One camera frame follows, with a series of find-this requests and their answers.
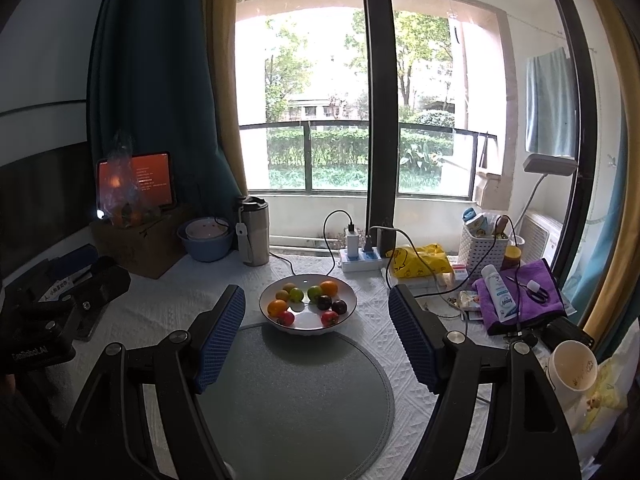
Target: plastic storage basket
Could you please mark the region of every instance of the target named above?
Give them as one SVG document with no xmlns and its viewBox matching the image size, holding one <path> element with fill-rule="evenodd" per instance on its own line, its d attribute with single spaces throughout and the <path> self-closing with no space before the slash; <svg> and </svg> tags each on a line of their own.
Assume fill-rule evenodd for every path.
<svg viewBox="0 0 640 480">
<path fill-rule="evenodd" d="M 495 241 L 494 248 L 485 256 L 482 257 L 491 248 L 494 243 L 494 238 L 475 238 L 469 234 L 469 229 L 466 226 L 462 226 L 462 237 L 460 238 L 460 251 L 458 252 L 458 263 L 465 264 L 466 272 L 469 273 L 469 285 L 481 276 L 484 266 L 491 264 L 496 269 L 500 270 L 502 266 L 502 260 L 504 259 L 504 251 L 507 248 L 508 240 L 498 238 Z"/>
</svg>

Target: blue bowl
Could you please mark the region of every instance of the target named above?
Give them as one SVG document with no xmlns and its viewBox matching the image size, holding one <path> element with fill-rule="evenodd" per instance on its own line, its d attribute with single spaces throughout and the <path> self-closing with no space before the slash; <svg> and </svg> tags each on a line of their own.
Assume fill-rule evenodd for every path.
<svg viewBox="0 0 640 480">
<path fill-rule="evenodd" d="M 228 225 L 228 222 L 224 219 L 218 218 L 217 220 Z M 178 227 L 178 236 L 182 240 L 182 244 L 189 256 L 194 260 L 205 263 L 215 262 L 220 258 L 224 258 L 231 248 L 231 242 L 234 240 L 233 231 L 229 229 L 225 235 L 211 240 L 191 240 L 187 237 L 186 229 L 187 225 L 193 221 L 189 220 Z"/>
</svg>

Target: cardboard box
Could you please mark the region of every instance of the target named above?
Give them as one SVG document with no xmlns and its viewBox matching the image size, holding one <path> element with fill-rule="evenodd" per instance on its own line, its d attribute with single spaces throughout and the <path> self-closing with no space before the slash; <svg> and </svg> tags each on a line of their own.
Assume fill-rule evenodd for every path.
<svg viewBox="0 0 640 480">
<path fill-rule="evenodd" d="M 179 205 L 148 224 L 118 229 L 107 220 L 90 224 L 100 255 L 111 256 L 133 274 L 158 279 L 186 254 L 176 231 L 194 218 L 190 206 Z"/>
</svg>

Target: black lid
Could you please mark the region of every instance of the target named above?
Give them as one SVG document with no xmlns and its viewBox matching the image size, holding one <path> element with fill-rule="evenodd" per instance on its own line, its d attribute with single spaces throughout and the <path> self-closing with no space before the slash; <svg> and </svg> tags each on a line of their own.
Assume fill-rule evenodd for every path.
<svg viewBox="0 0 640 480">
<path fill-rule="evenodd" d="M 242 196 L 238 197 L 238 208 L 242 206 L 244 211 L 258 211 L 269 206 L 267 201 L 258 196 Z"/>
</svg>

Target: metal screw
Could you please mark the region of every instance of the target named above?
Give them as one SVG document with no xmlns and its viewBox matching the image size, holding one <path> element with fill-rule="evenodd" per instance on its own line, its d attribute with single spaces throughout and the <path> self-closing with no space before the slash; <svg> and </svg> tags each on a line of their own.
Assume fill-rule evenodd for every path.
<svg viewBox="0 0 640 480">
<path fill-rule="evenodd" d="M 449 341 L 451 341 L 452 343 L 455 343 L 456 345 L 459 345 L 460 343 L 464 342 L 465 335 L 462 332 L 458 332 L 457 330 L 453 330 L 452 332 L 449 332 L 447 334 L 447 339 Z"/>
<path fill-rule="evenodd" d="M 169 334 L 169 341 L 172 343 L 181 343 L 187 339 L 188 335 L 185 330 L 176 330 Z"/>
<path fill-rule="evenodd" d="M 104 349 L 104 353 L 107 355 L 116 355 L 122 349 L 122 345 L 120 343 L 110 343 L 107 345 L 107 348 Z"/>
<path fill-rule="evenodd" d="M 523 341 L 518 341 L 515 345 L 513 345 L 513 349 L 522 355 L 527 355 L 529 353 L 529 345 Z"/>
</svg>

